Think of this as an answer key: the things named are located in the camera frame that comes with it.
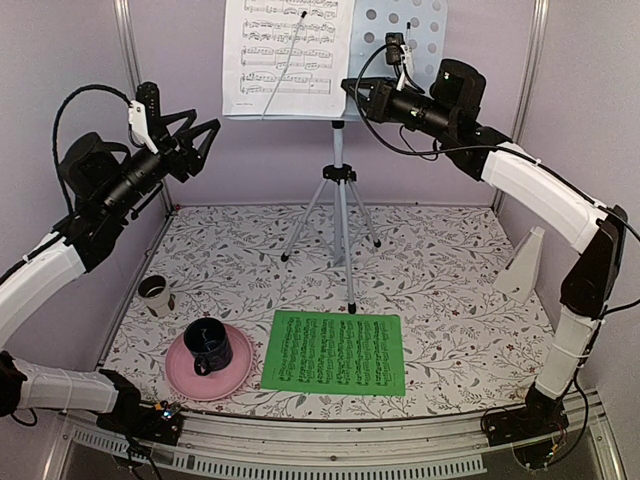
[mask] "green paper with music notes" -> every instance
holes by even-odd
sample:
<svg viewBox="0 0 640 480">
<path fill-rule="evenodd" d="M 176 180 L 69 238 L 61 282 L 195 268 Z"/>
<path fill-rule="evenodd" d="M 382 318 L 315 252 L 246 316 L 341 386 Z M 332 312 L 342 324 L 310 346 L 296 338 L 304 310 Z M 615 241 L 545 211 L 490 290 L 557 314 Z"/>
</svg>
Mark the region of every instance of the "green paper with music notes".
<svg viewBox="0 0 640 480">
<path fill-rule="evenodd" d="M 400 317 L 278 310 L 261 386 L 302 393 L 404 396 Z"/>
</svg>

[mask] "tripod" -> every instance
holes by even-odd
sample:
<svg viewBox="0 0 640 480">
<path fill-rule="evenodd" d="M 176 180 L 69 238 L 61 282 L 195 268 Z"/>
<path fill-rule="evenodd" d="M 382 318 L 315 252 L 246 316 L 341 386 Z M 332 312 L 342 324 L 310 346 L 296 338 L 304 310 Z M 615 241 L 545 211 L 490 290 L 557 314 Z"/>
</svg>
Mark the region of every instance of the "tripod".
<svg viewBox="0 0 640 480">
<path fill-rule="evenodd" d="M 340 261 L 344 258 L 345 269 L 347 273 L 347 292 L 349 298 L 349 313 L 356 313 L 356 301 L 353 293 L 353 272 L 351 269 L 351 242 L 349 239 L 349 214 L 347 211 L 347 186 L 351 190 L 353 197 L 355 198 L 358 207 L 360 208 L 360 212 L 364 218 L 364 221 L 369 229 L 369 233 L 371 234 L 371 240 L 373 245 L 376 248 L 379 248 L 382 243 L 376 232 L 373 228 L 373 223 L 371 222 L 371 216 L 367 211 L 367 208 L 362 203 L 362 199 L 360 198 L 360 194 L 358 193 L 358 189 L 356 187 L 356 172 L 351 168 L 351 165 L 347 165 L 343 163 L 343 150 L 344 150 L 344 121 L 332 121 L 331 127 L 333 128 L 333 165 L 327 165 L 322 170 L 322 181 L 318 186 L 318 189 L 313 194 L 311 198 L 311 202 L 309 202 L 309 206 L 307 207 L 306 212 L 296 225 L 295 230 L 293 231 L 293 236 L 291 240 L 289 240 L 289 244 L 287 245 L 287 249 L 282 254 L 281 260 L 286 262 L 289 260 L 289 256 L 293 251 L 293 247 L 295 243 L 298 241 L 300 237 L 300 233 L 305 226 L 308 226 L 312 229 L 312 231 L 316 234 L 316 236 L 320 239 L 322 244 L 333 253 L 333 262 L 334 266 L 340 264 Z M 327 182 L 333 181 L 335 182 L 335 190 L 334 190 L 334 233 L 333 233 L 333 249 L 322 239 L 320 234 L 316 231 L 312 224 L 309 223 L 309 217 L 311 216 L 311 212 L 313 208 L 316 206 L 320 195 L 324 191 L 324 188 L 327 186 Z"/>
</svg>

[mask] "dark blue mug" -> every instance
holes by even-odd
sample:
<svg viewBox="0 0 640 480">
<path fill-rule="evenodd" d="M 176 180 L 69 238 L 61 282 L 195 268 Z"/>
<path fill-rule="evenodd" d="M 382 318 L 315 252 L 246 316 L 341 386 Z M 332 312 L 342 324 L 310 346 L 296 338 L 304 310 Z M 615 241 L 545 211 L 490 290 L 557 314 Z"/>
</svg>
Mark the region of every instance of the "dark blue mug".
<svg viewBox="0 0 640 480">
<path fill-rule="evenodd" d="M 222 370 L 233 358 L 224 324 L 215 318 L 199 318 L 184 332 L 184 344 L 193 355 L 193 369 L 200 376 Z"/>
</svg>

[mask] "wall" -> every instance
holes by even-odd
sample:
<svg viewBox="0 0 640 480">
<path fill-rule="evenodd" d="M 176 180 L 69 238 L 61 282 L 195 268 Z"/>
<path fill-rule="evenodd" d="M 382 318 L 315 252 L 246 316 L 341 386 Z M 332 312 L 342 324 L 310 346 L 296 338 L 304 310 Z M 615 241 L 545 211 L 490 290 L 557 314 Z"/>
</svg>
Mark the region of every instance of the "wall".
<svg viewBox="0 0 640 480">
<path fill-rule="evenodd" d="M 445 56 L 466 61 L 487 77 L 480 120 L 507 133 L 517 108 L 533 5 L 530 0 L 449 1 Z M 139 0 L 131 9 L 143 78 L 161 85 L 165 108 L 196 106 L 202 119 L 219 117 L 224 2 Z M 381 130 L 397 141 L 397 127 Z M 424 165 L 396 156 L 359 123 L 347 125 L 345 142 L 345 161 L 358 171 L 365 201 L 491 203 L 490 188 L 470 182 L 446 159 Z M 328 122 L 225 119 L 207 172 L 188 186 L 174 182 L 172 192 L 183 204 L 307 202 L 322 167 L 332 162 L 332 145 Z M 422 137 L 415 146 L 430 149 L 431 141 Z"/>
<path fill-rule="evenodd" d="M 80 85 L 126 91 L 113 2 L 7 0 L 0 6 L 0 271 L 15 263 L 61 219 L 65 205 L 51 158 L 51 127 L 62 100 Z M 87 131 L 126 138 L 118 99 L 85 93 L 65 112 L 60 151 Z M 154 203 L 129 227 L 116 253 L 45 304 L 7 345 L 15 356 L 50 366 L 92 369 L 115 309 L 162 223 Z M 0 478 L 37 478 L 47 425 L 22 430 L 0 419 Z"/>
<path fill-rule="evenodd" d="M 523 141 L 533 155 L 608 205 L 620 204 L 640 224 L 640 3 L 631 0 L 551 2 L 548 37 Z M 518 241 L 531 225 L 528 211 L 507 201 L 501 215 Z M 555 232 L 545 242 L 538 292 L 555 318 L 562 278 L 577 255 Z M 638 297 L 638 245 L 630 237 L 611 299 Z M 612 316 L 587 364 L 622 451 L 628 478 L 640 478 L 639 310 Z"/>
</svg>

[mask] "pink plate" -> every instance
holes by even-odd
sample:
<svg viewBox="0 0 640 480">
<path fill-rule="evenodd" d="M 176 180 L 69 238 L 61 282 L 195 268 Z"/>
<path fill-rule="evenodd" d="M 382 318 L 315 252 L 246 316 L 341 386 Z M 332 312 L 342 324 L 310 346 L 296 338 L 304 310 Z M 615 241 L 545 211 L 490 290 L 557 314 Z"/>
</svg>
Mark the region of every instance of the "pink plate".
<svg viewBox="0 0 640 480">
<path fill-rule="evenodd" d="M 184 345 L 182 334 L 169 347 L 164 362 L 165 378 L 178 393 L 198 402 L 227 397 L 244 383 L 251 370 L 251 342 L 235 327 L 225 325 L 233 360 L 224 369 L 201 377 L 193 370 L 193 356 Z"/>
</svg>

